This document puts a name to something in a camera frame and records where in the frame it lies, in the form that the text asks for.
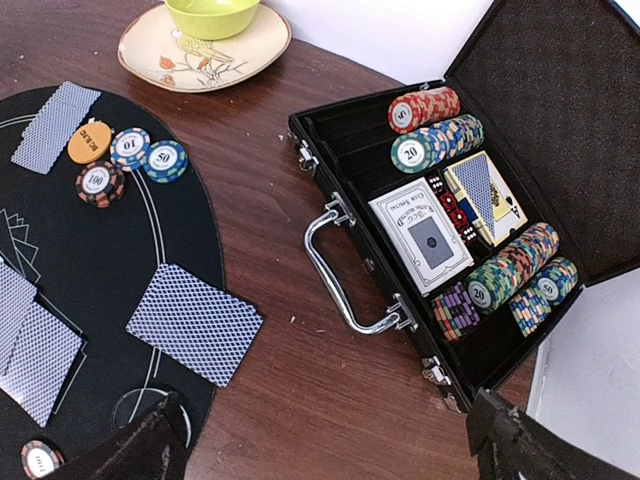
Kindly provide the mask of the blue card seat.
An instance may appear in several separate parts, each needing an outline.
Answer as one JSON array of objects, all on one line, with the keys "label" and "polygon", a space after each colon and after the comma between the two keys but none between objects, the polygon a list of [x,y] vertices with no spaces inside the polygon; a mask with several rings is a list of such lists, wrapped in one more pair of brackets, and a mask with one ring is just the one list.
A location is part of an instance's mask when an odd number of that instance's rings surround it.
[{"label": "blue card seat", "polygon": [[11,162],[48,174],[100,96],[99,90],[62,83],[27,126]]},{"label": "blue card seat", "polygon": [[218,387],[226,387],[263,324],[250,303],[176,264],[158,266],[126,331]]}]

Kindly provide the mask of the blue card top seat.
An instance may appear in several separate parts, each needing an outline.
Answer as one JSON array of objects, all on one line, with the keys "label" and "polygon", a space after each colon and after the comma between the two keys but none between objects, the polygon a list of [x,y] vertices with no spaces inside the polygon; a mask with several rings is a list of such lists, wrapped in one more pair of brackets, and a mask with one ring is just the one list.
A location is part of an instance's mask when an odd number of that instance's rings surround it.
[{"label": "blue card top seat", "polygon": [[11,162],[48,174],[100,96],[99,90],[62,83],[27,126]]}]

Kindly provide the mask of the black hundred chip top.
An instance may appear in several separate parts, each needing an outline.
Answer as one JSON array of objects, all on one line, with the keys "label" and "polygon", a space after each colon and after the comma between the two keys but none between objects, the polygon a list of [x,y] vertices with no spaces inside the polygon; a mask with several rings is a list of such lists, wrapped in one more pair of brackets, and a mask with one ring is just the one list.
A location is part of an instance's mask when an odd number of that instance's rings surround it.
[{"label": "black hundred chip top", "polygon": [[97,208],[109,208],[125,190],[125,176],[111,162],[97,160],[76,177],[76,193],[84,202]]}]

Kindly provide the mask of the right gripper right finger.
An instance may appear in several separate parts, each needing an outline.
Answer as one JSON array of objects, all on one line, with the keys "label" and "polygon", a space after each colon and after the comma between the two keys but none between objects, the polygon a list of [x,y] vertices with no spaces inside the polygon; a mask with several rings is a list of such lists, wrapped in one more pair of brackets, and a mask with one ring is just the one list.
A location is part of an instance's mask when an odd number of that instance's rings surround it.
[{"label": "right gripper right finger", "polygon": [[561,439],[492,390],[478,390],[466,427],[480,480],[635,477]]}]

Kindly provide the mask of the orange big blind button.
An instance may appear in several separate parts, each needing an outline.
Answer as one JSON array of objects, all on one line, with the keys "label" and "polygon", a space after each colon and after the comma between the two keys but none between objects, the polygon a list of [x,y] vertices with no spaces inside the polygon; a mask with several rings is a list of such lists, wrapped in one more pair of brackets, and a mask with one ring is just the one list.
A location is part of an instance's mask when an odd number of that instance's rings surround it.
[{"label": "orange big blind button", "polygon": [[70,159],[81,165],[98,160],[110,147],[112,129],[104,122],[96,121],[81,126],[67,145]]}]

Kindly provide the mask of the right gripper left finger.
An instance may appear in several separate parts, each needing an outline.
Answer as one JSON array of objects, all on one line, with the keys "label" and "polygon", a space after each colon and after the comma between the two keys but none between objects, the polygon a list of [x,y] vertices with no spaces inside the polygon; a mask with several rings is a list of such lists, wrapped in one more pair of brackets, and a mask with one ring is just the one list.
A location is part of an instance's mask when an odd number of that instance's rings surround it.
[{"label": "right gripper left finger", "polygon": [[188,460],[187,433],[179,395],[170,393],[101,445],[47,477],[182,480]]}]

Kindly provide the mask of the blue ten chip top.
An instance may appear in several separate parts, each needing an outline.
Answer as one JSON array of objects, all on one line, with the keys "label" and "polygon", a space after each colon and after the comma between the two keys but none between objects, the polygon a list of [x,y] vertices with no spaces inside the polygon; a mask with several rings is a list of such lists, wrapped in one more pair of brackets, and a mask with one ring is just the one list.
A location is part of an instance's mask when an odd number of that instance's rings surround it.
[{"label": "blue ten chip top", "polygon": [[111,163],[126,172],[137,170],[145,162],[150,145],[150,135],[146,130],[140,127],[127,128],[111,142]]}]

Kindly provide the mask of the blue fifty chip top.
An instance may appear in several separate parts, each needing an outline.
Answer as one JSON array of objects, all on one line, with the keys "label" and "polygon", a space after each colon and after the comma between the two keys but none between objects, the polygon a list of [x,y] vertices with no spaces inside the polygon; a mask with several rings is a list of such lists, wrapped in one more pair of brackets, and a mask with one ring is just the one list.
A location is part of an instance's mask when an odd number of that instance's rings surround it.
[{"label": "blue fifty chip top", "polygon": [[176,181],[188,165],[187,152],[180,143],[160,140],[149,147],[143,169],[152,181],[167,184]]}]

